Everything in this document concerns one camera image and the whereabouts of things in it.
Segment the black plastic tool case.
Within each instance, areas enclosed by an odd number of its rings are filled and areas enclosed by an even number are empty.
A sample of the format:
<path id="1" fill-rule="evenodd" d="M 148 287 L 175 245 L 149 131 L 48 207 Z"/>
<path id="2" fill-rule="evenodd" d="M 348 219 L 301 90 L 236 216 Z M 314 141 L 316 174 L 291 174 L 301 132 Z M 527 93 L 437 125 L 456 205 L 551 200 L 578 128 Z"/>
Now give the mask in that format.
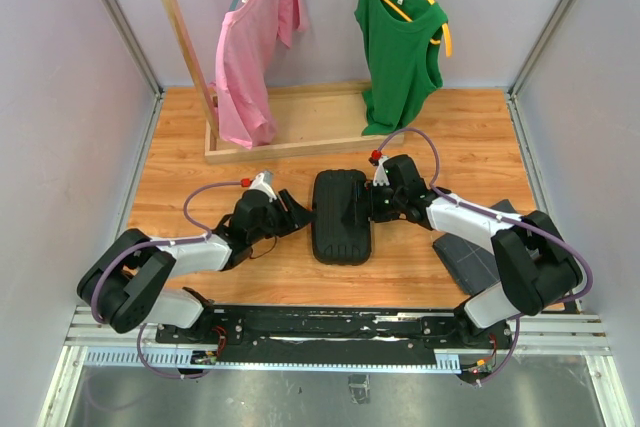
<path id="1" fill-rule="evenodd" d="M 325 170 L 315 179 L 312 250 L 326 265 L 356 266 L 372 251 L 366 176 L 359 170 Z"/>

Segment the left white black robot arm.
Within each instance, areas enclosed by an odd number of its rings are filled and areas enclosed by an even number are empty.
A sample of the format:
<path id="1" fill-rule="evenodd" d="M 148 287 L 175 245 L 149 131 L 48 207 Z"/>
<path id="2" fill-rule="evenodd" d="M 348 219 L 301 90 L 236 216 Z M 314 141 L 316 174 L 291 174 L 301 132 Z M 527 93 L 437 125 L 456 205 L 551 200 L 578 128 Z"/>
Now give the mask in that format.
<path id="1" fill-rule="evenodd" d="M 215 228 L 199 236 L 157 238 L 137 228 L 123 232 L 77 284 L 94 320 L 119 334 L 148 323 L 178 327 L 190 341 L 207 340 L 214 318 L 206 298 L 190 288 L 169 289 L 168 280 L 197 272 L 228 271 L 248 260 L 253 246 L 312 223 L 315 213 L 286 190 L 250 188 Z"/>

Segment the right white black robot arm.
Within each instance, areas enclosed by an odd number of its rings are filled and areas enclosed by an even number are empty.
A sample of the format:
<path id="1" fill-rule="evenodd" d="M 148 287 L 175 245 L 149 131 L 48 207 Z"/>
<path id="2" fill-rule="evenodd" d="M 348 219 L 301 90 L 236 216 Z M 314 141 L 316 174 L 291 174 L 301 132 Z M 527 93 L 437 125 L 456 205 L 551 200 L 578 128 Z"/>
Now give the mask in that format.
<path id="1" fill-rule="evenodd" d="M 405 154 L 387 157 L 374 152 L 371 161 L 376 168 L 373 178 L 360 175 L 347 184 L 344 224 L 404 219 L 465 240 L 494 258 L 497 282 L 454 311 L 453 334 L 463 346 L 477 346 L 497 324 L 535 316 L 592 287 L 590 266 L 561 238 L 546 213 L 521 216 L 471 203 L 425 181 Z"/>

